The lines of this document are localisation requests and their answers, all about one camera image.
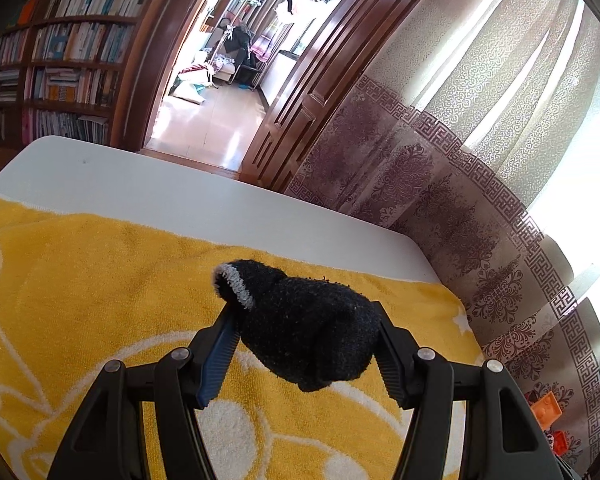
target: silver screw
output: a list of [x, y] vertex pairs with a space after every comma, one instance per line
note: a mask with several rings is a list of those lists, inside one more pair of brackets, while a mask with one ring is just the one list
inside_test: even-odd
[[187, 357], [189, 357], [188, 348], [180, 347], [171, 352], [171, 359], [175, 359], [176, 361], [184, 361]]
[[495, 374], [499, 374], [501, 371], [504, 370], [504, 366], [497, 359], [489, 359], [487, 361], [487, 368]]
[[436, 353], [426, 346], [418, 350], [418, 357], [423, 361], [431, 361], [436, 356]]
[[117, 359], [112, 359], [104, 365], [104, 369], [106, 372], [109, 373], [117, 372], [118, 370], [120, 370], [120, 361], [118, 361]]

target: wooden bookshelf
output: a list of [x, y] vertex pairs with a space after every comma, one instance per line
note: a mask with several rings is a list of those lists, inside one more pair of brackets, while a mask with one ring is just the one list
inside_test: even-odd
[[[168, 0], [144, 0], [138, 16], [115, 16], [115, 15], [76, 15], [76, 16], [55, 16], [45, 17], [46, 10], [52, 4], [52, 0], [38, 0], [29, 22], [23, 25], [14, 25], [5, 29], [3, 36], [29, 29], [24, 44], [22, 59], [18, 63], [6, 64], [0, 66], [0, 72], [3, 70], [20, 69], [18, 76], [18, 90], [16, 102], [0, 102], [0, 109], [4, 110], [5, 127], [4, 140], [0, 139], [0, 146], [8, 148], [22, 149], [23, 142], [23, 112], [27, 110], [47, 110], [49, 112], [68, 112], [76, 116], [96, 116], [107, 119], [109, 145], [121, 147], [123, 142], [123, 132], [120, 131], [121, 125], [125, 122], [128, 113], [131, 97], [137, 72], [144, 56], [144, 50], [150, 40], [157, 21], [161, 19]], [[42, 28], [52, 26], [57, 23], [103, 23], [105, 25], [132, 25], [130, 39], [126, 50], [122, 55], [121, 62], [104, 62], [98, 60], [63, 60], [63, 59], [32, 59], [36, 36]], [[100, 41], [100, 46], [96, 52], [96, 59], [99, 59], [103, 53], [104, 40]], [[103, 70], [115, 71], [118, 78], [115, 80], [115, 87], [111, 87], [109, 99], [110, 106], [98, 106], [82, 104], [77, 102], [64, 102], [55, 100], [31, 99], [25, 95], [27, 73], [33, 74], [36, 68], [74, 68], [85, 70]]]

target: white star on towel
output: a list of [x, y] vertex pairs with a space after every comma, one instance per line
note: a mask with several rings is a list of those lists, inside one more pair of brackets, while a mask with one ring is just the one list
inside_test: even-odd
[[469, 327], [469, 320], [466, 318], [466, 314], [462, 307], [458, 307], [458, 315], [454, 318], [454, 323], [458, 325], [460, 329], [460, 333], [464, 334], [465, 332], [471, 332], [471, 327]]

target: window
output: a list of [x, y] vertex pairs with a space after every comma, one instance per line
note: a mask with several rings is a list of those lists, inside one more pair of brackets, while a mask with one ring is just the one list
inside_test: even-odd
[[294, 56], [300, 56], [304, 50], [307, 48], [307, 45], [311, 43], [311, 40], [314, 38], [322, 24], [327, 20], [327, 18], [333, 12], [341, 0], [326, 0], [324, 5], [324, 12], [317, 18], [312, 19], [309, 24], [306, 26], [304, 32], [300, 34], [300, 37], [291, 48], [290, 52]]

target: white table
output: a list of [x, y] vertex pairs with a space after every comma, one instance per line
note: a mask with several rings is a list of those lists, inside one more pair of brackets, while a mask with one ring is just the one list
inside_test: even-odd
[[407, 236], [295, 198], [136, 153], [44, 137], [0, 172], [0, 197], [387, 278], [439, 283]]

